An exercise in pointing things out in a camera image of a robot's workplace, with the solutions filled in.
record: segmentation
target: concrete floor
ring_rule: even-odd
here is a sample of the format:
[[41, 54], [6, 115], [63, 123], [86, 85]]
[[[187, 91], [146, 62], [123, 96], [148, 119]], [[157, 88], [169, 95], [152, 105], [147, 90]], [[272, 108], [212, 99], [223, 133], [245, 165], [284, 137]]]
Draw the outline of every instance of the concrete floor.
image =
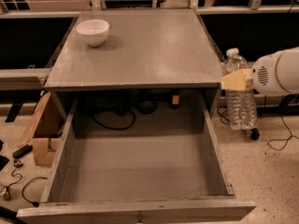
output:
[[[0, 108], [0, 139], [4, 142], [1, 155], [10, 158], [8, 165], [0, 172], [0, 183], [7, 185], [16, 181], [13, 171], [12, 152], [20, 139], [30, 118], [33, 104], [25, 105], [19, 116], [12, 123], [5, 123], [10, 105]], [[297, 116], [284, 118], [293, 135], [299, 136]], [[233, 184], [237, 199], [254, 200], [257, 207], [239, 223], [299, 223], [299, 140], [293, 138], [282, 151], [270, 149], [266, 144], [274, 138], [288, 138], [288, 130], [280, 117], [259, 117], [260, 139], [253, 141], [249, 132], [232, 131], [228, 125], [221, 123], [216, 114], [212, 119], [222, 155], [224, 168], [229, 181]], [[284, 143], [273, 144], [281, 147]], [[38, 167], [33, 154], [21, 158], [23, 167], [17, 173], [23, 180], [10, 189], [9, 202], [0, 197], [0, 206], [17, 211], [19, 208], [31, 207], [21, 196], [21, 189], [36, 176], [48, 176], [49, 168]], [[32, 201], [38, 201], [46, 180], [38, 180], [30, 186], [25, 195]], [[9, 223], [0, 218], [0, 223]]]

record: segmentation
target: white bowl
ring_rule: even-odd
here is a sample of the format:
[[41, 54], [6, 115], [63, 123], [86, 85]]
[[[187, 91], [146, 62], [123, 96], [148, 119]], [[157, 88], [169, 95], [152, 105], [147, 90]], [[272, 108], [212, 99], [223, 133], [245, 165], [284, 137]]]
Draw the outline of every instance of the white bowl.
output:
[[87, 20], [81, 22], [76, 31], [87, 44], [93, 47], [102, 45], [109, 34], [109, 23], [103, 20]]

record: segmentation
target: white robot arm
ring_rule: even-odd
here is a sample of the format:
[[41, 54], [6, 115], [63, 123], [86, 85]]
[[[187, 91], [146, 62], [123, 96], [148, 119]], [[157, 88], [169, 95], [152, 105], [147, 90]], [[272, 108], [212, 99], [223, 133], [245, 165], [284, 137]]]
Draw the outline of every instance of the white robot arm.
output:
[[260, 94], [299, 94], [299, 47], [285, 49], [257, 60], [253, 86]]

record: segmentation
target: drawer front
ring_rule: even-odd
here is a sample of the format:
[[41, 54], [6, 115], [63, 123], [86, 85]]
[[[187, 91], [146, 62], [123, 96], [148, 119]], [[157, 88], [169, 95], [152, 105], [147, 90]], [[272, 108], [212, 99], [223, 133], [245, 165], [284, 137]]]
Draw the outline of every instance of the drawer front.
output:
[[188, 105], [178, 111], [161, 108], [150, 119], [136, 116], [136, 127], [114, 135], [93, 133], [93, 124], [78, 118], [77, 99], [42, 204], [20, 210], [18, 217], [27, 223], [55, 224], [243, 218], [255, 202], [239, 201], [227, 181], [202, 93], [186, 91], [181, 100]]

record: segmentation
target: open drawer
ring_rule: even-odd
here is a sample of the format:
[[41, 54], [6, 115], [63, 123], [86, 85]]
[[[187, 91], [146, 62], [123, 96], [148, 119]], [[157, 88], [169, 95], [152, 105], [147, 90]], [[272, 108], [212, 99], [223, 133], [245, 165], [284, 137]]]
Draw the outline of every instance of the open drawer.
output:
[[124, 131], [95, 123], [85, 100], [73, 103], [41, 204], [19, 210], [20, 219], [184, 223], [239, 220], [254, 209], [227, 181], [201, 91], [181, 91], [177, 109], [160, 102], [143, 115], [132, 107], [135, 123]]

